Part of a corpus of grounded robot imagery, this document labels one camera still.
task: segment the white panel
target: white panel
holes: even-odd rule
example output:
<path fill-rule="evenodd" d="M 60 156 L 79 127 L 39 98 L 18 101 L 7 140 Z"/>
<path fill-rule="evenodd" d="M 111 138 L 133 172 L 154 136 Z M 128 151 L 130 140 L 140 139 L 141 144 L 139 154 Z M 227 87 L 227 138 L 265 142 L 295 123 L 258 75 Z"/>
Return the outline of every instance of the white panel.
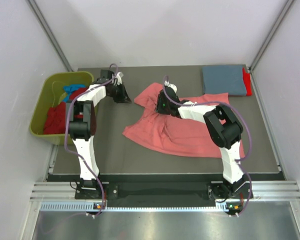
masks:
<path fill-rule="evenodd" d="M 286 174 L 300 187 L 300 0 L 254 71 Z"/>
<path fill-rule="evenodd" d="M 250 65 L 285 0 L 38 0 L 72 68 Z"/>
<path fill-rule="evenodd" d="M 15 240 L 51 145 L 29 133 L 44 80 L 64 72 L 25 0 L 0 1 L 0 240 Z"/>

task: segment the pink cloth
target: pink cloth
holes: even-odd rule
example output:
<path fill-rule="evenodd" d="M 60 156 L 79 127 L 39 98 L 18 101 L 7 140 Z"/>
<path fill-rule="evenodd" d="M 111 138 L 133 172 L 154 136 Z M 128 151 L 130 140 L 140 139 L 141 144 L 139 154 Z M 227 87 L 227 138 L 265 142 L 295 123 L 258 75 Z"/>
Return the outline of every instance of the pink cloth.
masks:
<path fill-rule="evenodd" d="M 124 129 L 123 135 L 145 148 L 164 154 L 221 158 L 220 150 L 211 140 L 205 124 L 155 112 L 161 90 L 161 84 L 153 83 L 134 99 L 136 104 L 144 107 L 144 112 L 138 122 Z M 205 94 L 185 99 L 197 103 L 208 101 L 229 103 L 228 93 Z M 240 156 L 244 155 L 241 143 Z"/>

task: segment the green laundry basket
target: green laundry basket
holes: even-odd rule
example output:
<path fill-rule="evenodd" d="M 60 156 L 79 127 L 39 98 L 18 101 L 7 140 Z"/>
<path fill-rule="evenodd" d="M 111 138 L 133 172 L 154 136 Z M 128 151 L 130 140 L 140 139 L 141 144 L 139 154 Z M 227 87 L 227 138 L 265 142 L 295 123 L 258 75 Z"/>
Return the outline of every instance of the green laundry basket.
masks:
<path fill-rule="evenodd" d="M 38 102 L 30 123 L 30 132 L 38 138 L 55 145 L 63 145 L 65 134 L 44 134 L 44 125 L 49 108 L 58 106 L 67 96 L 63 87 L 71 84 L 84 84 L 87 87 L 94 81 L 94 76 L 87 71 L 62 72 L 50 76 L 45 80 Z M 73 145 L 70 136 L 68 144 Z"/>

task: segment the folded blue cloth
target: folded blue cloth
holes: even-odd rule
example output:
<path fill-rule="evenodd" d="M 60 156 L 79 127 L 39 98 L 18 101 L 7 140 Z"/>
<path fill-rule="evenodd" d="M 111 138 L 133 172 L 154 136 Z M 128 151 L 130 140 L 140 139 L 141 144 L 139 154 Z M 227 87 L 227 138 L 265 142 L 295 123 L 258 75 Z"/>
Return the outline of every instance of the folded blue cloth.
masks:
<path fill-rule="evenodd" d="M 242 65 L 211 65 L 202 68 L 205 94 L 246 96 Z"/>
<path fill-rule="evenodd" d="M 71 84 L 69 86 L 64 86 L 63 90 L 66 92 L 66 97 L 63 99 L 62 102 L 67 102 L 69 100 L 70 95 L 77 91 L 80 88 L 86 88 L 86 85 L 84 84 Z"/>

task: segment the shiny floor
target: shiny floor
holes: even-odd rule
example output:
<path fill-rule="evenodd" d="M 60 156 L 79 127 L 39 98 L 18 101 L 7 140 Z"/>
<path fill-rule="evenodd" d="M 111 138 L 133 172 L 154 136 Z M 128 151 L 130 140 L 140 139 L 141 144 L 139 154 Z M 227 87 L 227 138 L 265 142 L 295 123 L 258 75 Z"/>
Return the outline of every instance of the shiny floor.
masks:
<path fill-rule="evenodd" d="M 288 202 L 252 202 L 239 217 L 222 212 L 40 212 L 32 240 L 300 240 Z"/>
<path fill-rule="evenodd" d="M 79 70 L 91 72 L 95 79 L 100 76 L 100 68 Z M 132 100 L 151 83 L 161 83 L 163 76 L 167 74 L 170 82 L 178 87 L 179 97 L 201 96 L 204 93 L 201 66 L 122 67 L 120 71 L 124 73 L 123 81 Z M 243 167 L 250 173 L 278 173 L 256 96 L 231 96 L 229 102 L 243 115 L 252 135 L 252 154 L 242 163 Z M 110 97 L 99 103 L 94 152 L 102 174 L 222 173 L 223 165 L 219 158 L 163 154 L 140 146 L 123 136 L 124 128 L 136 123 L 143 111 L 141 106 L 134 103 L 114 103 Z M 242 140 L 247 150 L 246 131 L 242 134 Z M 79 174 L 78 157 L 59 146 L 53 173 Z"/>

